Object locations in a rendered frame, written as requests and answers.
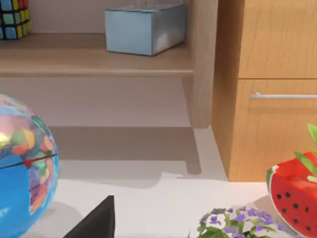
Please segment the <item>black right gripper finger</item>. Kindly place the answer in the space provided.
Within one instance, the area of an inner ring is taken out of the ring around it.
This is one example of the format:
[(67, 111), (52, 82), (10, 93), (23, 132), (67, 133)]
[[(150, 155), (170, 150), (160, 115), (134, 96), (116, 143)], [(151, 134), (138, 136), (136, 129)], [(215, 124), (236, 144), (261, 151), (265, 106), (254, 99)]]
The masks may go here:
[(63, 238), (114, 238), (114, 196), (107, 196)]

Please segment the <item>colourful globe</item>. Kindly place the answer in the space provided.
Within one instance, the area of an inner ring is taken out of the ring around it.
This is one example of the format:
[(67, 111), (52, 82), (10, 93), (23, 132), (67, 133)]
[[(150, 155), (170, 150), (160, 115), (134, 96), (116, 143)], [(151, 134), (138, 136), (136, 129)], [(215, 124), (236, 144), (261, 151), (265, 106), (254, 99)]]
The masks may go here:
[(20, 238), (44, 215), (59, 179), (47, 125), (23, 102), (0, 94), (0, 238)]

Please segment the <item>purple flower plant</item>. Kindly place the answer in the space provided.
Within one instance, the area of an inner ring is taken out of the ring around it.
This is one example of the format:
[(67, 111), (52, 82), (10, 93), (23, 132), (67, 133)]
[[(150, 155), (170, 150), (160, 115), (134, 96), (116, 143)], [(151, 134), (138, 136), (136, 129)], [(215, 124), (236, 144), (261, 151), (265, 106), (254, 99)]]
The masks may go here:
[(267, 211), (240, 207), (214, 208), (199, 220), (197, 238), (272, 238), (259, 232), (286, 232)]

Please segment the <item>open wooden shelf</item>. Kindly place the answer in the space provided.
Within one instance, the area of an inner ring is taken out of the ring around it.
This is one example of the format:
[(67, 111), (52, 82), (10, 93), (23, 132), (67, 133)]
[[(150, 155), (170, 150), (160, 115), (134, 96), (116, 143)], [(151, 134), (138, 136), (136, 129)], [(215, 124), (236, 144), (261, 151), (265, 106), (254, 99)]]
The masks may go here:
[(154, 57), (109, 53), (102, 33), (34, 33), (0, 41), (0, 78), (47, 82), (94, 78), (180, 78), (190, 125), (211, 120), (219, 0), (185, 0), (189, 30), (181, 45)]

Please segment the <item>wooden drawer front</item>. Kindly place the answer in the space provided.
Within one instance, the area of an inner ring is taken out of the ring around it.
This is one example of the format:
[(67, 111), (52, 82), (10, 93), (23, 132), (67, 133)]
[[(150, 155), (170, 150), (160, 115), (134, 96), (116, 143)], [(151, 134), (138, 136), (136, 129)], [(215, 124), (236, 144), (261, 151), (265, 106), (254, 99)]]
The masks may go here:
[(317, 79), (240, 79), (237, 85), (230, 181), (264, 181), (271, 166), (314, 147), (317, 99), (251, 99), (261, 94), (317, 95)]

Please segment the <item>light blue tissue box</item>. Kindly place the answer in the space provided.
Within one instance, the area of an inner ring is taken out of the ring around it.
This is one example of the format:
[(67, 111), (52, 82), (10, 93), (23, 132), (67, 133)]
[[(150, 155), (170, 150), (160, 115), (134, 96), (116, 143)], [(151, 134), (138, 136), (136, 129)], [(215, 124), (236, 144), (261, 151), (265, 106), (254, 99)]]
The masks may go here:
[(105, 10), (109, 52), (157, 55), (184, 42), (184, 4), (126, 5)]

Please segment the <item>watermelon plant pot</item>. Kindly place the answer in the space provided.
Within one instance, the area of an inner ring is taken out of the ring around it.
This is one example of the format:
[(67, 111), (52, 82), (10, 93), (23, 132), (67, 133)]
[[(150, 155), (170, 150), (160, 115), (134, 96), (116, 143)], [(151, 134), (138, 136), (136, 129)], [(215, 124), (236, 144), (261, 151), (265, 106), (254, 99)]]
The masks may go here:
[(317, 148), (266, 171), (266, 185), (282, 220), (298, 234), (317, 238)]

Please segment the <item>wooden cupboard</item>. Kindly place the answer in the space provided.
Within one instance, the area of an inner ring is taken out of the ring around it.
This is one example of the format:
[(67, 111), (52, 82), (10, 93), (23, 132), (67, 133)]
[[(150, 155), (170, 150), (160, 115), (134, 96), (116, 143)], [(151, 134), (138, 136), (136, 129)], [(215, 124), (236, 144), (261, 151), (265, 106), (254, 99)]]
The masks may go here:
[(317, 0), (219, 0), (211, 125), (229, 181), (264, 181), (317, 125)]

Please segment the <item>colourful puzzle cube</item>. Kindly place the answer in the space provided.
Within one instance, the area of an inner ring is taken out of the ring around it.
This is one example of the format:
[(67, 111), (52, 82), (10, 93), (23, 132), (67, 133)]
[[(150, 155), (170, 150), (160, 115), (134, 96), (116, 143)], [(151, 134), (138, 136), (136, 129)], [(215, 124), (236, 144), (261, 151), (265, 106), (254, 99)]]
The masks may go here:
[(0, 0), (0, 40), (18, 40), (31, 29), (28, 0)]

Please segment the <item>wooden cupboard door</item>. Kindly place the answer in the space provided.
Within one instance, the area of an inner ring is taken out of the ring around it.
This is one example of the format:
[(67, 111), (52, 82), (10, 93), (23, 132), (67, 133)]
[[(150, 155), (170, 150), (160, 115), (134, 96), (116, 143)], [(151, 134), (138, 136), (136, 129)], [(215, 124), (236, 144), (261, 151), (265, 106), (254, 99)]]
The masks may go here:
[(245, 0), (240, 78), (317, 78), (317, 0)]

